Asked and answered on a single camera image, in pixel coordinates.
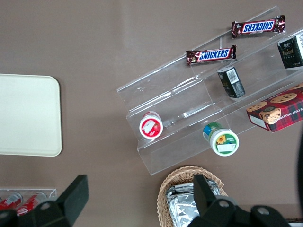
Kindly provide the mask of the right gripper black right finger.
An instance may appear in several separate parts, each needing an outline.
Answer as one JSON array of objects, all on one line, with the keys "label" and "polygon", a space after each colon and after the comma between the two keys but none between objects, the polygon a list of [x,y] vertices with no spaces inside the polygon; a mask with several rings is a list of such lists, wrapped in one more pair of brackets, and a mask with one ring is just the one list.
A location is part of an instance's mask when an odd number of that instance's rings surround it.
[{"label": "right gripper black right finger", "polygon": [[199,212],[190,227],[231,227],[236,207],[225,196],[215,196],[203,175],[194,175],[194,201]]}]

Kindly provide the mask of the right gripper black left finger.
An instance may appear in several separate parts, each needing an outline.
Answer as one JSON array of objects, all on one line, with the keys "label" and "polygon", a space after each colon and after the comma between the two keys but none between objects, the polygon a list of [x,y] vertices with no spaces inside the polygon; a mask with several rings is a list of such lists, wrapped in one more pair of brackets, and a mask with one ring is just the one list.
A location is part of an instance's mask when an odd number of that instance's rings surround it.
[{"label": "right gripper black left finger", "polygon": [[34,227],[72,227],[89,199],[88,176],[79,175],[55,200],[30,212]]}]

